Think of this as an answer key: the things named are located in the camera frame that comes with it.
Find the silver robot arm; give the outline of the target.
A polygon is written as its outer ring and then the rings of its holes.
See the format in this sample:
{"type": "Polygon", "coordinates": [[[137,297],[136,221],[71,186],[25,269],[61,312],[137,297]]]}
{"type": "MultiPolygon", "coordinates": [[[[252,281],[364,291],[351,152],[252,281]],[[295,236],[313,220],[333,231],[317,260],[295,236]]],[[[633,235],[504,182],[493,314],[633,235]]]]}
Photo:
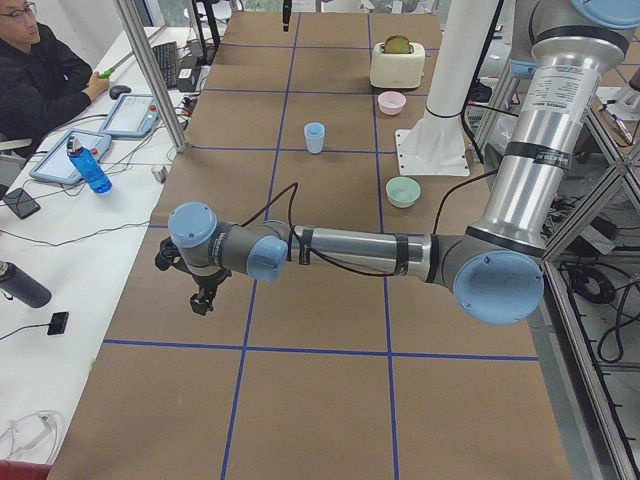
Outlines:
{"type": "Polygon", "coordinates": [[[630,41],[639,27],[638,1],[525,1],[522,32],[531,44],[552,36],[630,41]]]}
{"type": "Polygon", "coordinates": [[[268,220],[249,228],[219,220],[201,202],[178,206],[155,258],[192,276],[192,310],[212,308],[232,273],[276,280],[286,262],[313,258],[366,276],[414,276],[448,289],[475,319],[508,325],[541,303],[540,230],[568,171],[586,110],[602,76],[625,57],[631,28],[591,22],[537,27],[538,68],[482,217],[461,235],[373,234],[268,220]]]}

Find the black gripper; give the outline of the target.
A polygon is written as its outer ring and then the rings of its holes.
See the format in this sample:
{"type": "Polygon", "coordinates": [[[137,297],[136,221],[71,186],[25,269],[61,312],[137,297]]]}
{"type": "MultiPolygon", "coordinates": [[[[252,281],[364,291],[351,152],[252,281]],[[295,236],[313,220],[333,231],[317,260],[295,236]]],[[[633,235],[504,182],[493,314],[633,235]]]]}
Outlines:
{"type": "Polygon", "coordinates": [[[192,247],[179,247],[171,237],[159,244],[154,264],[160,271],[170,268],[188,274],[197,285],[197,292],[191,300],[214,300],[218,288],[232,276],[231,270],[217,265],[212,259],[212,240],[206,240],[192,247]]]}

